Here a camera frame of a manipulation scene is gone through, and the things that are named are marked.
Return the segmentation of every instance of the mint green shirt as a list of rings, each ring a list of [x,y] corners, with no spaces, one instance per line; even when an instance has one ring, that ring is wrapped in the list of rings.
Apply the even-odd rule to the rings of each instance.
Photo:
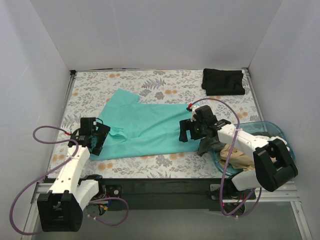
[[[139,103],[139,95],[118,89],[99,118],[111,130],[92,160],[197,151],[200,140],[179,141],[180,120],[189,119],[187,104]]]

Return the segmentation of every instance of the white enclosure wall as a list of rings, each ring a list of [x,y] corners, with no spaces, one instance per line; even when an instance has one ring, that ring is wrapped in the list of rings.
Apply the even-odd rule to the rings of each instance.
[[[59,124],[69,72],[31,2],[0,0],[0,238],[20,239],[9,209],[29,182],[46,172],[51,145],[37,143],[33,130]],[[56,132],[38,136],[53,141]],[[26,223],[31,187],[18,201],[14,220]]]
[[[282,0],[31,0],[67,67],[248,67]]]
[[[320,1],[284,0],[249,71],[263,116],[296,156],[295,183],[313,239],[320,239]]]

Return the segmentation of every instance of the black cloth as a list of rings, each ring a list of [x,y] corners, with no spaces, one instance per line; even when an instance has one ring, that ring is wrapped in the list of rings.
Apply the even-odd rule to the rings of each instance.
[[[244,95],[242,87],[244,74],[241,70],[203,70],[202,89],[207,96]]]
[[[202,138],[199,143],[198,153],[200,156],[202,156],[203,154],[211,150],[214,150],[215,152],[220,152],[225,147],[225,145],[225,143],[219,141],[218,135],[215,137],[206,136],[205,138]]]

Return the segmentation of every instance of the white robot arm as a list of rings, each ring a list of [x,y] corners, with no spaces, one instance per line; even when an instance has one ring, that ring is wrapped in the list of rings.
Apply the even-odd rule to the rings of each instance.
[[[219,141],[232,144],[236,127],[227,120],[218,121],[208,105],[187,108],[191,118],[180,121],[181,142],[187,142],[187,132],[191,139],[218,136]],[[235,192],[253,188],[265,188],[273,192],[298,175],[296,165],[286,144],[279,138],[266,140],[253,136],[242,129],[238,130],[234,147],[254,160],[255,170],[240,172],[230,178],[228,184]]]
[[[72,159],[62,167],[47,193],[37,199],[39,217],[44,232],[76,232],[80,229],[83,210],[95,196],[104,193],[99,183],[100,175],[91,175],[80,181],[80,175],[90,154],[99,155],[110,127],[96,121],[95,117],[82,117],[80,128],[70,138],[66,158]]]

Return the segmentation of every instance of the wire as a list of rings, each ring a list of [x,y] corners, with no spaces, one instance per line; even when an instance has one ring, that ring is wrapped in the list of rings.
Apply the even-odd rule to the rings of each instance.
[[[70,162],[70,160],[77,154],[78,152],[78,149],[79,149],[79,144],[76,140],[73,140],[73,139],[67,139],[67,140],[61,140],[61,141],[42,141],[40,139],[38,139],[36,137],[36,132],[39,130],[39,129],[44,129],[44,128],[49,128],[49,129],[56,129],[56,130],[60,130],[60,131],[63,131],[65,134],[68,134],[68,132],[62,128],[59,128],[59,127],[55,127],[55,126],[40,126],[40,127],[37,127],[33,133],[32,133],[32,136],[34,138],[34,140],[36,140],[37,142],[39,143],[42,143],[42,144],[61,144],[61,143],[66,143],[66,142],[74,142],[75,144],[75,151],[74,153],[71,155],[71,157],[69,157],[67,160],[65,160],[63,163],[61,163],[60,165],[56,166],[55,168],[51,169],[50,171],[48,171],[47,173],[45,173],[44,175],[41,175],[40,177],[38,177],[37,179],[33,180],[32,182],[30,182],[28,185],[26,185],[18,194],[17,196],[14,198],[13,202],[12,202],[12,205],[10,207],[10,212],[9,212],[9,220],[10,220],[10,224],[12,226],[12,228],[19,234],[21,235],[26,235],[26,236],[31,236],[31,235],[36,235],[36,234],[40,234],[42,233],[42,231],[35,231],[35,232],[25,232],[25,231],[21,231],[15,224],[14,222],[14,218],[13,218],[13,212],[14,212],[14,208],[15,208],[15,205],[18,201],[18,199],[20,198],[20,196],[30,187],[32,186],[33,184],[35,184],[36,182],[42,180],[44,177],[46,177],[48,174],[56,171],[57,169],[61,168],[63,165],[66,165],[68,162]]]
[[[101,123],[102,123],[102,124],[104,124],[104,121],[102,121],[102,119],[100,119],[100,118],[98,118],[98,117],[96,117],[95,119],[100,120],[100,121],[101,121]]]
[[[110,205],[111,201],[112,201],[112,200],[110,200],[110,201],[108,202],[108,204],[106,205],[107,208],[109,208],[109,205]]]
[[[75,136],[77,134],[77,132],[79,131],[80,127],[78,129],[76,129],[74,132],[72,132],[70,135],[71,136]]]
[[[241,195],[240,195],[240,197],[239,197],[238,201],[237,201],[235,204],[237,204],[238,202],[240,202],[240,200],[241,200]]]
[[[104,195],[102,197],[100,197],[100,199],[103,199],[106,195],[107,195],[107,189],[104,188]]]
[[[122,224],[122,223],[127,219],[128,214],[129,214],[129,205],[128,205],[127,201],[124,200],[123,198],[119,198],[119,197],[106,197],[106,198],[102,198],[102,199],[97,199],[97,200],[90,201],[90,202],[89,202],[89,205],[95,204],[95,203],[100,202],[100,201],[109,201],[109,202],[108,202],[108,204],[109,204],[111,200],[121,201],[121,202],[123,202],[123,203],[125,204],[125,206],[126,206],[126,213],[125,213],[124,218],[123,218],[121,221],[119,221],[119,222],[117,222],[117,223],[111,223],[111,222],[107,222],[107,221],[105,221],[105,220],[103,220],[103,219],[101,219],[101,218],[98,218],[98,217],[96,217],[96,216],[94,216],[94,215],[92,215],[92,214],[88,214],[88,216],[90,216],[90,217],[93,218],[94,220],[97,220],[97,221],[99,221],[99,222],[101,222],[101,223],[103,223],[103,224],[106,224],[106,225],[112,226],[112,227],[118,226],[118,225]]]
[[[224,190],[224,183],[225,183],[225,178],[226,178],[226,172],[227,172],[227,167],[228,167],[228,164],[229,164],[229,159],[231,157],[231,153],[232,153],[232,150],[234,149],[235,147],[235,143],[236,143],[236,139],[237,139],[237,135],[238,135],[238,131],[239,131],[239,126],[240,126],[240,119],[237,115],[237,113],[227,104],[225,103],[224,101],[221,101],[219,99],[216,99],[216,98],[209,98],[209,97],[205,97],[205,98],[201,98],[193,103],[190,103],[188,108],[190,108],[192,105],[200,102],[200,101],[203,101],[203,100],[214,100],[214,101],[217,101],[219,103],[222,103],[224,104],[228,109],[231,110],[231,112],[234,114],[235,118],[236,118],[236,128],[235,128],[235,133],[234,133],[234,137],[232,139],[232,143],[231,143],[231,146],[230,146],[230,150],[229,150],[229,153],[226,157],[226,160],[225,160],[225,164],[224,164],[224,168],[223,168],[223,173],[222,173],[222,177],[221,177],[221,183],[220,183],[220,191],[219,191],[219,203],[220,203],[220,209],[221,209],[221,212],[223,215],[225,216],[233,216],[235,218],[241,218],[241,217],[245,217],[247,216],[248,214],[250,214],[254,209],[255,207],[257,206],[259,200],[260,200],[260,197],[261,197],[261,193],[262,193],[262,189],[260,188],[260,192],[259,192],[259,196],[258,198],[256,199],[256,202],[254,203],[254,205],[252,206],[252,208],[246,212],[245,214],[243,215],[240,215],[240,216],[234,216],[233,214],[236,213],[238,211],[238,209],[240,209],[244,204],[245,202],[251,197],[251,195],[255,192],[255,188],[253,188],[250,193],[248,194],[248,196],[246,196],[246,198],[243,199],[243,201],[234,209],[232,210],[231,212],[226,212],[225,209],[224,209],[224,202],[223,202],[223,190]]]
[[[100,205],[98,205],[98,209],[99,209],[99,216],[102,216],[103,213],[101,212]]]

